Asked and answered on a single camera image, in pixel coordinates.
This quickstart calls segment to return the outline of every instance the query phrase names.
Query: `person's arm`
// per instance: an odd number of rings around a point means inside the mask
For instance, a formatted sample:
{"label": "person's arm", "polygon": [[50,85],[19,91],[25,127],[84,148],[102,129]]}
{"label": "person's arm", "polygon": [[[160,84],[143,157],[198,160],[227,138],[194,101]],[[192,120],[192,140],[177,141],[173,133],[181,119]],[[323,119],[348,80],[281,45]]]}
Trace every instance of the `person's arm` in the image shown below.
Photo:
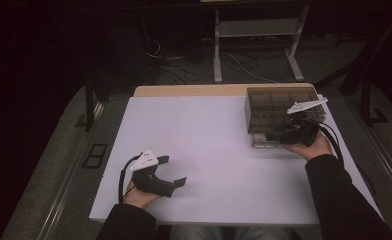
{"label": "person's arm", "polygon": [[332,155],[326,137],[319,133],[310,147],[285,148],[308,161],[305,169],[324,240],[392,239],[392,231]]}
{"label": "person's arm", "polygon": [[122,204],[116,204],[97,236],[98,240],[153,240],[156,219],[144,209],[159,196],[145,193],[131,181]]}

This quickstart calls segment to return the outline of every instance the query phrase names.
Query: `wire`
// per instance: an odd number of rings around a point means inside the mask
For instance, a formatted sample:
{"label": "wire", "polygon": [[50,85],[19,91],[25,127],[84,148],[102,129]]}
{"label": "wire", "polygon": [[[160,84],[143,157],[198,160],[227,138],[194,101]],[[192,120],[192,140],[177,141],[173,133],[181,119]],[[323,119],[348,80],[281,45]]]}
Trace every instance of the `wire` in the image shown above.
{"label": "wire", "polygon": [[[180,67],[180,66],[175,66],[175,65],[171,65],[171,64],[166,64],[166,65],[164,65],[164,68],[162,68],[162,70],[168,71],[168,70],[166,70],[165,68],[176,68],[175,70],[171,70],[171,71],[181,71],[181,72],[183,72],[183,73],[184,73],[184,79],[182,79],[183,82],[184,82],[184,80],[189,80],[189,81],[195,82],[195,81],[201,80],[201,79],[204,78],[204,77],[211,77],[211,76],[204,75],[204,74],[208,73],[208,72],[211,70],[211,68],[212,68],[212,63],[213,63],[213,58],[211,58],[211,61],[209,62],[208,67],[207,67],[205,70],[203,70],[202,72],[190,72],[190,71],[187,71],[187,70],[185,70],[184,68],[182,68],[182,67]],[[189,77],[187,76],[187,74],[191,74],[191,75],[202,75],[202,76],[200,76],[200,77],[197,78],[197,79],[192,79],[192,78],[189,78]]]}
{"label": "wire", "polygon": [[358,163],[355,163],[355,166],[358,168],[359,172],[364,176],[364,178],[366,179],[366,181],[368,182],[368,185],[370,187],[370,190],[372,192],[372,194],[374,195],[374,202],[379,205],[379,201],[377,200],[377,192],[376,192],[376,188],[374,187],[373,182],[371,181],[371,179],[368,177],[368,175],[365,173],[365,171],[361,168],[361,166],[358,165]]}
{"label": "wire", "polygon": [[124,198],[125,196],[127,196],[127,194],[129,192],[131,192],[131,190],[133,190],[136,187],[136,185],[132,186],[130,189],[127,190],[127,192],[125,192],[124,196],[122,196],[122,198]]}
{"label": "wire", "polygon": [[165,70],[165,69],[163,69],[163,68],[160,68],[159,70],[161,71],[162,74],[164,74],[164,75],[166,75],[166,76],[169,76],[169,75],[167,75],[167,74],[171,74],[171,75],[177,77],[181,82],[183,82],[184,85],[187,85],[186,81],[184,81],[184,79],[183,79],[182,77],[178,76],[177,74],[175,74],[175,73],[173,73],[173,72],[171,72],[171,71]]}
{"label": "wire", "polygon": [[122,199],[124,198],[125,194],[124,192],[124,178],[125,178],[125,172],[127,171],[128,166],[134,161],[137,160],[142,154],[138,156],[134,156],[128,162],[125,164],[124,168],[121,170],[121,174],[119,176],[119,184],[118,184],[118,203],[122,203]]}
{"label": "wire", "polygon": [[229,57],[231,57],[247,74],[249,74],[249,75],[251,75],[252,77],[255,77],[255,78],[259,78],[259,79],[262,79],[262,80],[265,80],[265,81],[269,81],[269,82],[273,82],[273,83],[279,83],[279,82],[276,82],[276,81],[274,81],[274,80],[271,80],[271,79],[268,79],[268,78],[263,78],[263,77],[260,77],[260,76],[257,76],[257,75],[255,75],[255,74],[253,74],[253,73],[251,73],[251,72],[249,72],[242,64],[240,64],[240,62],[234,57],[234,56],[232,56],[231,54],[229,54],[229,53],[226,53],[226,52],[220,52],[220,53],[222,53],[222,54],[225,54],[225,55],[227,55],[227,56],[229,56]]}
{"label": "wire", "polygon": [[[239,65],[236,64],[235,61],[229,61],[229,60],[226,59],[226,58],[221,58],[221,62],[224,63],[224,65],[225,65],[226,67],[228,67],[228,68],[229,68],[230,70],[232,70],[232,71],[235,71],[235,72],[238,72],[238,73],[246,73],[245,71],[241,71],[241,70],[240,70]],[[238,66],[239,69],[232,68],[232,67],[230,66],[230,64]]]}
{"label": "wire", "polygon": [[161,51],[161,44],[159,44],[159,42],[155,39],[152,38],[146,38],[146,39],[155,42],[156,45],[158,46],[158,49],[155,51],[155,53],[146,53],[146,55],[158,59],[162,58],[162,55],[159,53]]}
{"label": "wire", "polygon": [[[335,133],[335,131],[327,124],[322,123],[322,122],[317,122],[315,120],[312,119],[298,119],[304,122],[309,122],[311,124],[314,124],[316,127],[318,127],[319,130],[321,130],[321,132],[324,133],[324,135],[327,137],[327,139],[329,140],[330,144],[333,146],[334,151],[336,152],[337,155],[337,161],[342,164],[342,166],[345,165],[344,161],[343,161],[343,156],[342,156],[342,152],[340,151],[340,146],[339,146],[339,141],[337,139],[337,135]],[[321,127],[320,124],[324,124],[325,126],[327,126],[328,128],[331,129],[331,131],[334,133],[336,140],[333,138],[333,136],[330,134],[329,131],[327,131],[326,128]]]}
{"label": "wire", "polygon": [[[261,59],[274,59],[274,58],[278,58],[278,57],[280,57],[280,56],[282,56],[282,55],[284,55],[286,52],[285,51],[280,51],[280,53],[279,54],[276,54],[276,55],[273,55],[273,56],[269,56],[269,57],[261,57],[264,53],[266,53],[266,51],[267,51],[267,49],[268,49],[268,47],[269,47],[269,42],[270,42],[270,40],[271,40],[271,38],[266,38],[266,40],[267,40],[267,42],[264,44],[264,46],[262,47],[262,49],[261,49],[261,51],[259,51],[259,53],[258,53],[258,55],[256,56],[256,57],[253,57],[253,56],[251,56],[250,54],[241,54],[241,53],[239,53],[240,55],[242,55],[242,56],[245,56],[245,55],[249,55],[249,58],[252,58],[252,59],[254,59],[254,60],[261,60]],[[225,42],[227,42],[227,41],[222,41],[222,42],[220,42],[220,47],[222,47],[223,49],[227,49],[226,48],[226,44],[224,44]],[[238,41],[238,43],[239,44],[237,44],[237,47],[240,49],[240,50],[242,50],[242,51],[246,51],[246,49],[244,49],[244,48],[242,48],[242,44],[240,44],[242,41]]]}
{"label": "wire", "polygon": [[203,50],[202,49],[200,51],[199,50],[196,51],[198,54],[194,54],[194,52],[186,51],[186,50],[188,50],[188,48],[179,48],[179,49],[176,49],[176,50],[179,51],[179,52],[183,52],[183,55],[179,56],[179,57],[163,58],[162,59],[163,62],[164,63],[171,62],[171,61],[176,62],[177,60],[183,60],[184,59],[185,60],[184,64],[180,64],[180,65],[176,65],[176,66],[191,65],[191,64],[193,64],[193,63],[195,63],[195,62],[197,62],[197,61],[199,61],[201,59],[204,59],[206,57],[212,56],[212,51],[213,51],[213,50]]}
{"label": "wire", "polygon": [[[258,58],[258,57],[252,57],[252,58],[256,58],[257,64],[259,64],[258,59],[263,59],[263,58]],[[238,71],[238,70],[233,69],[231,66],[228,65],[227,61],[223,61],[223,63],[224,63],[224,65],[226,65],[228,68],[230,68],[230,69],[233,70],[233,71],[240,72],[240,73],[244,73],[244,71]],[[291,72],[292,72],[291,70],[288,70],[288,71],[285,71],[285,72],[282,72],[282,73],[269,71],[269,72],[264,76],[264,78],[267,78],[267,79],[270,79],[270,80],[274,80],[274,79],[275,79],[275,80],[280,80],[280,82],[290,82],[290,81],[284,80],[284,78],[285,78],[286,75],[288,75],[288,74],[291,73]]]}
{"label": "wire", "polygon": [[172,80],[175,82],[176,85],[179,85],[178,82],[177,82],[177,80],[175,80],[175,78],[173,78],[173,77],[171,77],[171,76],[169,76],[169,75],[167,75],[167,74],[165,74],[165,73],[161,73],[161,72],[159,73],[159,75],[168,77],[167,81],[169,82],[170,85],[172,85],[172,82],[170,81],[170,79],[172,79]]}
{"label": "wire", "polygon": [[191,82],[198,82],[198,81],[202,80],[203,78],[211,78],[211,80],[215,79],[215,77],[213,75],[203,75],[203,76],[200,76],[199,78],[196,78],[196,79],[189,79],[186,77],[186,80],[191,81]]}
{"label": "wire", "polygon": [[[246,68],[246,69],[248,69],[248,70],[254,70],[254,69],[257,69],[257,68],[259,67],[259,61],[258,61],[258,59],[259,59],[259,56],[262,54],[262,52],[260,52],[260,53],[258,54],[258,56],[256,56],[256,57],[253,57],[253,56],[251,56],[250,54],[244,54],[244,53],[237,53],[237,54],[239,54],[240,56],[249,58],[249,60],[247,60],[247,61],[240,61],[240,64],[241,64],[242,66],[245,65],[245,68]],[[255,66],[251,66],[251,65],[249,64],[249,63],[251,63],[251,62],[255,62]]]}
{"label": "wire", "polygon": [[340,144],[339,144],[339,138],[337,138],[337,134],[336,134],[336,132],[333,130],[333,128],[332,128],[332,127],[330,127],[329,125],[327,125],[327,124],[323,123],[323,122],[320,122],[320,124],[322,124],[322,125],[326,126],[328,129],[330,129],[330,130],[333,132],[333,135],[334,135],[334,138],[335,138],[335,140],[336,140],[337,146],[339,146],[339,147],[340,147]]}

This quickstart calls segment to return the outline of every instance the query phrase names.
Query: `transparent box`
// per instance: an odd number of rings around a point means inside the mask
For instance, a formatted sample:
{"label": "transparent box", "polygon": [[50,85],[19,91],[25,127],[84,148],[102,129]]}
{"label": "transparent box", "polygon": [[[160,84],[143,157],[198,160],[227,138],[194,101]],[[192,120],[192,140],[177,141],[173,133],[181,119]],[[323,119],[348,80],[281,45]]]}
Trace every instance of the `transparent box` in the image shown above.
{"label": "transparent box", "polygon": [[292,129],[291,120],[307,119],[323,122],[325,112],[321,105],[293,114],[287,114],[295,102],[318,100],[312,87],[248,88],[245,114],[252,147],[279,147],[279,136]]}

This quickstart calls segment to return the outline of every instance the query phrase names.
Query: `dark background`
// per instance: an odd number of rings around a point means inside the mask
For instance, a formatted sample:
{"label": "dark background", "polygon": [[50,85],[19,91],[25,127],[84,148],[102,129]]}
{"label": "dark background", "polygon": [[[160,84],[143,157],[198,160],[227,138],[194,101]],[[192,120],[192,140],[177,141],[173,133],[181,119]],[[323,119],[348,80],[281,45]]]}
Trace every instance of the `dark background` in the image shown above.
{"label": "dark background", "polygon": [[[60,116],[86,78],[94,80],[98,98],[106,100],[113,89],[130,92],[134,86],[153,84],[145,36],[187,36],[178,43],[170,39],[174,44],[212,37],[212,14],[206,12],[197,18],[152,13],[150,25],[144,25],[141,15],[74,11],[86,4],[103,7],[107,1],[73,3],[77,5],[0,1],[0,236]],[[121,4],[131,6],[131,1]],[[239,18],[238,12],[231,10],[228,16]],[[391,18],[392,1],[313,0],[303,35],[368,38]],[[178,28],[181,32],[172,34]],[[390,85],[381,81],[383,75],[392,79],[392,64],[384,64],[392,60],[392,38],[386,46],[389,50],[374,65],[382,70],[370,77],[392,95]]]}

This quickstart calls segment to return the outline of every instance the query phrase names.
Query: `cable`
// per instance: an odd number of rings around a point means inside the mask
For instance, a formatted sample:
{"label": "cable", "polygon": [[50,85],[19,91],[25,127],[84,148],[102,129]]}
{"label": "cable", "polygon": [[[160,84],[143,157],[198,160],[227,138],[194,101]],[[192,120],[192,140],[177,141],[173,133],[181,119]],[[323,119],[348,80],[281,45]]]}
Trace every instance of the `cable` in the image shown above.
{"label": "cable", "polygon": [[207,68],[206,70],[203,70],[202,72],[189,72],[189,71],[185,70],[184,68],[182,68],[182,67],[179,66],[179,65],[164,64],[164,66],[166,66],[166,67],[177,68],[177,69],[179,69],[180,71],[182,71],[182,72],[184,72],[184,73],[195,74],[195,75],[196,75],[196,74],[205,74],[205,73],[209,72],[209,70],[211,70],[212,62],[213,62],[213,58],[211,58],[211,61],[209,62],[208,68]]}
{"label": "cable", "polygon": [[[227,58],[221,58],[221,62],[224,63],[224,65],[225,65],[226,67],[228,67],[228,68],[229,68],[230,70],[232,70],[232,71],[235,71],[235,72],[238,72],[238,73],[246,73],[245,71],[241,71],[241,70],[240,70],[240,66],[237,65],[235,61],[230,61],[230,60],[228,60]],[[234,69],[234,68],[232,68],[232,67],[229,65],[230,63],[231,63],[232,65],[238,66],[239,69]]]}
{"label": "cable", "polygon": [[211,78],[212,80],[215,79],[215,77],[213,75],[203,75],[203,76],[200,76],[199,78],[196,78],[196,79],[189,79],[188,77],[186,77],[186,80],[191,81],[191,82],[198,82],[198,81],[202,80],[202,78],[208,78],[208,77]]}
{"label": "cable", "polygon": [[175,82],[176,85],[179,85],[178,82],[177,82],[177,80],[175,80],[175,78],[173,78],[173,77],[171,77],[171,76],[169,76],[169,75],[167,75],[167,74],[165,74],[165,73],[161,73],[161,72],[159,73],[159,75],[160,75],[160,76],[168,77],[169,79],[172,79],[172,80]]}
{"label": "cable", "polygon": [[374,202],[379,205],[379,202],[377,200],[377,192],[376,192],[376,188],[374,187],[371,179],[368,177],[368,175],[365,173],[365,171],[361,168],[361,166],[358,165],[358,163],[355,163],[356,168],[358,168],[359,172],[364,176],[365,180],[367,180],[368,185],[370,186],[371,192],[374,195]]}
{"label": "cable", "polygon": [[134,161],[137,160],[143,153],[141,153],[138,156],[134,156],[128,162],[125,164],[124,168],[121,170],[121,175],[119,176],[119,184],[118,184],[118,203],[122,203],[122,199],[124,198],[124,178],[125,178],[125,172],[128,168],[128,166]]}
{"label": "cable", "polygon": [[125,192],[124,196],[122,196],[122,198],[124,198],[125,196],[127,196],[127,194],[128,194],[129,192],[131,192],[131,190],[133,190],[135,187],[136,187],[136,186],[134,185],[134,186],[132,186],[130,189],[128,189],[127,192]]}
{"label": "cable", "polygon": [[337,134],[336,134],[336,132],[333,130],[333,128],[332,128],[332,127],[330,127],[329,125],[327,125],[327,124],[323,123],[323,122],[320,122],[320,124],[322,124],[322,125],[326,126],[328,129],[330,129],[330,130],[333,132],[333,134],[334,134],[334,138],[335,138],[335,140],[336,140],[336,142],[337,142],[337,146],[339,146],[339,147],[340,147],[340,144],[339,144],[339,138],[337,138]]}
{"label": "cable", "polygon": [[185,60],[188,60],[189,58],[190,58],[190,60],[191,60],[191,62],[190,63],[185,63],[185,64],[181,64],[181,65],[177,65],[177,66],[185,66],[185,65],[191,65],[191,64],[193,64],[195,61],[198,61],[198,60],[200,60],[200,59],[203,59],[203,58],[206,58],[206,57],[209,57],[209,56],[212,56],[212,51],[213,50],[207,50],[208,51],[208,54],[205,54],[204,52],[205,52],[205,50],[198,50],[198,51],[196,51],[199,55],[197,55],[197,54],[193,54],[193,52],[189,52],[189,51],[186,51],[186,50],[188,50],[187,48],[179,48],[179,49],[176,49],[177,51],[179,51],[179,52],[183,52],[183,55],[182,56],[180,56],[180,57],[170,57],[170,58],[163,58],[162,60],[164,61],[164,63],[166,63],[166,62],[171,62],[171,61],[177,61],[177,60],[182,60],[182,59],[185,59]]}
{"label": "cable", "polygon": [[152,38],[146,38],[146,40],[153,41],[158,46],[158,49],[155,51],[155,53],[146,53],[146,55],[149,57],[158,58],[158,59],[162,58],[162,55],[159,53],[161,51],[161,44],[159,44],[159,42],[157,40],[152,39]]}
{"label": "cable", "polygon": [[[257,69],[257,68],[259,67],[258,57],[259,57],[262,53],[259,53],[257,57],[253,57],[253,56],[251,56],[250,54],[244,54],[244,53],[237,53],[237,54],[239,54],[240,56],[249,58],[249,60],[247,60],[247,61],[240,61],[240,64],[241,64],[242,66],[243,66],[243,65],[246,65],[245,68],[246,68],[247,70],[254,70],[254,69]],[[251,62],[255,62],[255,66],[251,66],[251,65],[249,64],[249,63],[251,63]]]}
{"label": "cable", "polygon": [[[330,144],[332,145],[334,151],[336,152],[337,162],[339,164],[341,164],[342,167],[343,167],[345,165],[345,163],[343,161],[342,152],[340,151],[337,135],[334,132],[334,130],[330,126],[328,126],[327,124],[322,123],[322,122],[317,122],[317,121],[312,120],[312,119],[298,119],[298,120],[314,124],[322,133],[324,133],[324,135],[327,137],[327,139],[329,140]],[[332,130],[332,132],[335,134],[336,140],[333,138],[333,136],[330,134],[330,132],[326,128],[321,127],[320,124],[324,124],[327,127],[329,127]]]}
{"label": "cable", "polygon": [[235,62],[236,62],[236,63],[237,63],[237,64],[238,64],[247,74],[251,75],[252,77],[259,78],[259,79],[262,79],[262,80],[265,80],[265,81],[269,81],[269,82],[273,82],[273,83],[279,83],[279,82],[276,82],[276,81],[274,81],[274,80],[271,80],[271,79],[268,79],[268,78],[263,78],[263,77],[257,76],[257,75],[255,75],[255,74],[249,72],[249,71],[248,71],[244,66],[242,66],[242,64],[240,64],[240,62],[239,62],[235,57],[233,57],[231,54],[226,53],[226,52],[220,52],[220,53],[225,54],[225,55],[231,57],[232,59],[234,59],[234,61],[235,61]]}
{"label": "cable", "polygon": [[[258,55],[257,55],[256,57],[253,57],[253,56],[251,56],[250,54],[242,54],[242,53],[239,53],[239,54],[242,55],[242,56],[249,55],[249,58],[252,58],[252,59],[254,59],[254,60],[260,60],[260,59],[273,59],[273,58],[277,58],[277,57],[280,57],[280,56],[282,56],[282,55],[284,55],[284,54],[286,53],[285,51],[280,51],[279,54],[276,54],[276,55],[273,55],[273,56],[270,56],[270,57],[261,57],[261,56],[267,51],[267,49],[268,49],[268,47],[269,47],[269,45],[270,45],[269,42],[271,41],[271,37],[267,37],[266,40],[267,40],[267,42],[264,44],[264,46],[262,46],[261,51],[259,51],[259,53],[258,53]],[[224,44],[225,42],[227,42],[227,41],[224,40],[224,41],[220,42],[220,47],[222,47],[223,49],[227,49],[227,48],[226,48],[226,44]],[[237,47],[238,47],[240,50],[242,50],[242,51],[246,51],[246,49],[242,48],[241,42],[242,42],[242,41],[238,41],[239,44],[237,44]]]}
{"label": "cable", "polygon": [[166,76],[169,76],[169,75],[167,75],[167,73],[168,73],[168,74],[171,74],[171,75],[177,77],[181,82],[183,82],[184,85],[187,85],[186,81],[184,81],[184,79],[183,79],[182,77],[178,76],[177,74],[175,74],[175,73],[173,73],[173,72],[171,72],[171,71],[165,70],[165,69],[163,69],[163,68],[160,68],[159,70],[161,71],[162,74],[164,74],[164,75],[166,75]]}

